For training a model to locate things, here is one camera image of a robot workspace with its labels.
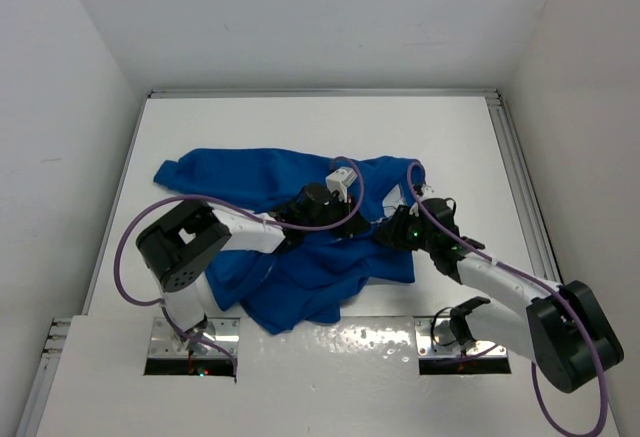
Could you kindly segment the blue zip jacket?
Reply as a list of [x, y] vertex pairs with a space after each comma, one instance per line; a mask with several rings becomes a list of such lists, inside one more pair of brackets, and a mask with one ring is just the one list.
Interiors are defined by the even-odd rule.
[[[207, 195], [262, 213], [289, 201], [304, 185], [324, 182], [333, 168], [328, 157], [291, 150], [200, 148], [163, 162], [153, 181], [175, 193]], [[378, 244], [372, 232], [340, 239], [315, 231], [281, 255], [224, 251], [205, 275], [221, 310], [240, 304], [271, 334], [303, 320], [338, 322], [341, 303], [371, 278], [415, 281], [411, 253]]]

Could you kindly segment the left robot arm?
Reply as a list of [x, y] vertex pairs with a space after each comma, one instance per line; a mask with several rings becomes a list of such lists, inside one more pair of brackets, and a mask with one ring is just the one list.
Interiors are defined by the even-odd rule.
[[368, 230], [361, 216], [364, 190], [353, 197], [344, 184], [312, 183], [269, 213], [253, 214], [220, 199], [187, 195], [136, 238], [136, 248], [161, 292], [161, 308], [183, 348], [227, 351], [207, 331], [196, 280], [221, 252], [266, 255], [290, 252], [312, 234], [351, 237]]

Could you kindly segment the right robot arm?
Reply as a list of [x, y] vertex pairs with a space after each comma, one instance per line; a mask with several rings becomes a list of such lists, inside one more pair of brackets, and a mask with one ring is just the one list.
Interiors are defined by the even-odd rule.
[[461, 235], [455, 210], [453, 200], [441, 198], [401, 205], [374, 233], [385, 247], [426, 252], [438, 272], [479, 291], [433, 320], [433, 344], [465, 352], [491, 341], [529, 359], [564, 393], [623, 361], [622, 345], [586, 284], [517, 275], [482, 243]]

